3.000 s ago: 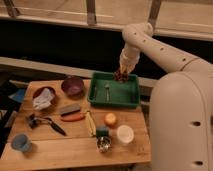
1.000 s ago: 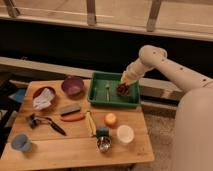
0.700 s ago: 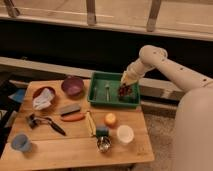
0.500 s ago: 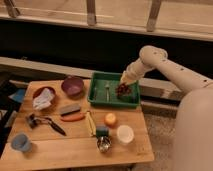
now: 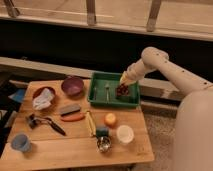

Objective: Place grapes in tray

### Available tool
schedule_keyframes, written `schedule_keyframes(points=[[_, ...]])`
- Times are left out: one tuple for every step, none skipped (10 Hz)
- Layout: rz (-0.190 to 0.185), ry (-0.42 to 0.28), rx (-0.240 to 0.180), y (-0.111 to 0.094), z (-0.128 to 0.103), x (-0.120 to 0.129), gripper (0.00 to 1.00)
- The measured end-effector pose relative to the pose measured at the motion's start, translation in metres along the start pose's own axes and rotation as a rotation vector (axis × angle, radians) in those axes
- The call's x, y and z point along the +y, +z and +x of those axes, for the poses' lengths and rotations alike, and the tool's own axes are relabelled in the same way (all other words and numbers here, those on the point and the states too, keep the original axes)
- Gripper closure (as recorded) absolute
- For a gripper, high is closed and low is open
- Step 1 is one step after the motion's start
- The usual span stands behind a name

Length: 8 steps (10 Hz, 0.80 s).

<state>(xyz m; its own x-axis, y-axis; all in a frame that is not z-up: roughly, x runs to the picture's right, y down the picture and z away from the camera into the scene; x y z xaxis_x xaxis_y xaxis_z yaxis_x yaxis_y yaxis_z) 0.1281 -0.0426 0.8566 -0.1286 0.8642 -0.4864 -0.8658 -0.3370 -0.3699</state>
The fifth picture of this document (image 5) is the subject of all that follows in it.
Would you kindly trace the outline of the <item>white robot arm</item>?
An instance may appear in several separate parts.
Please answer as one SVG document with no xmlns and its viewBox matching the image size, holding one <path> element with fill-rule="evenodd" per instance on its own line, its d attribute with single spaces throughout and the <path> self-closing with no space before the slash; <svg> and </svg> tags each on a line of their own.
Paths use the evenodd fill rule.
<svg viewBox="0 0 213 171">
<path fill-rule="evenodd" d="M 169 61 L 167 52 L 146 47 L 120 83 L 131 85 L 158 70 L 181 93 L 171 171 L 213 171 L 213 82 Z"/>
</svg>

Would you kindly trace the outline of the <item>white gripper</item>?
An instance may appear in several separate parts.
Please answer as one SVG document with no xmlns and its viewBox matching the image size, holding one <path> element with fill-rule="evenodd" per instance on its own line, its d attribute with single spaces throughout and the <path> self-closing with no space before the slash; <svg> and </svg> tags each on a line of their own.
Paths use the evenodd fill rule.
<svg viewBox="0 0 213 171">
<path fill-rule="evenodd" d="M 132 84 L 144 76 L 144 67 L 140 64 L 133 63 L 120 78 L 120 85 Z"/>
</svg>

